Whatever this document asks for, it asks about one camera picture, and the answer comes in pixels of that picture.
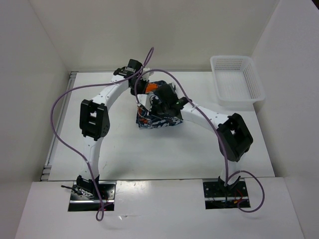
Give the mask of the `colourful patterned shorts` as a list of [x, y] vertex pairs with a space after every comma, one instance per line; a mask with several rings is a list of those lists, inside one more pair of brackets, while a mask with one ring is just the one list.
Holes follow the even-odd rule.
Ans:
[[[155, 82], [148, 82], [146, 92], [144, 94], [149, 94], [152, 96], [153, 91], [156, 90], [159, 86], [164, 84], [172, 84], [176, 91], [176, 86], [173, 83], [167, 83], [166, 81], [155, 81]], [[147, 111], [143, 107], [137, 107], [137, 117], [136, 123], [139, 127], [143, 128], [161, 128], [166, 126], [175, 126], [181, 124], [183, 119], [181, 116], [157, 116], [152, 114], [152, 112]]]

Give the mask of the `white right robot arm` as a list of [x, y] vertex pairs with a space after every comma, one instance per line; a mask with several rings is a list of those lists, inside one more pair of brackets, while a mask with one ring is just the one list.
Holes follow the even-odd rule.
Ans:
[[149, 92], [151, 112], [157, 116], [177, 117], [192, 122], [215, 133], [225, 168], [218, 178], [219, 192], [231, 195], [239, 182], [238, 162], [253, 143], [253, 137], [242, 116], [230, 116], [197, 105], [189, 97], [179, 98], [172, 84], [164, 84]]

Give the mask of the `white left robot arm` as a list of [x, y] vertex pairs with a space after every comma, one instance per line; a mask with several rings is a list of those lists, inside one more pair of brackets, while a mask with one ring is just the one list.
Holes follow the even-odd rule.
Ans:
[[76, 187], [88, 199], [98, 198], [100, 192], [98, 163], [102, 141], [110, 130], [109, 109], [124, 91], [135, 86], [143, 68], [141, 62], [129, 60], [127, 66], [115, 70], [110, 83], [97, 96], [81, 102], [79, 126], [85, 159]]

